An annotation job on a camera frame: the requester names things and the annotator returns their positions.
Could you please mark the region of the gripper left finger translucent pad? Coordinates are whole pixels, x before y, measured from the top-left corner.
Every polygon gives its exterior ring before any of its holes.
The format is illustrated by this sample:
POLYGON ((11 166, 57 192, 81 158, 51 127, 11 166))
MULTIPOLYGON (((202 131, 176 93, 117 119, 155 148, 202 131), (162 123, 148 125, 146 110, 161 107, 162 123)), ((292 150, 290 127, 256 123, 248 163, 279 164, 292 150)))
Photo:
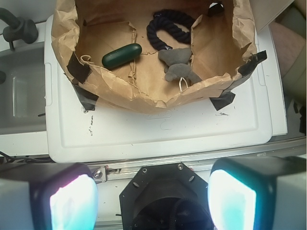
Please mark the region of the gripper left finger translucent pad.
POLYGON ((2 230, 92 230, 98 189, 83 163, 8 163, 0 167, 2 230))

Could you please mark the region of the gripper right finger translucent pad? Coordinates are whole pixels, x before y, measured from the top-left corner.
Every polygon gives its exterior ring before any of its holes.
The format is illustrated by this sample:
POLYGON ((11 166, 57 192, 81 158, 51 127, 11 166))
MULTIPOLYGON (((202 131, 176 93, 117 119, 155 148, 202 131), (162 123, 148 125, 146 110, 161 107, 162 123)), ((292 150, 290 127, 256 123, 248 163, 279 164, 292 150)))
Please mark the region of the gripper right finger translucent pad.
POLYGON ((208 182, 208 205, 219 230, 305 230, 307 160, 218 159, 208 182))

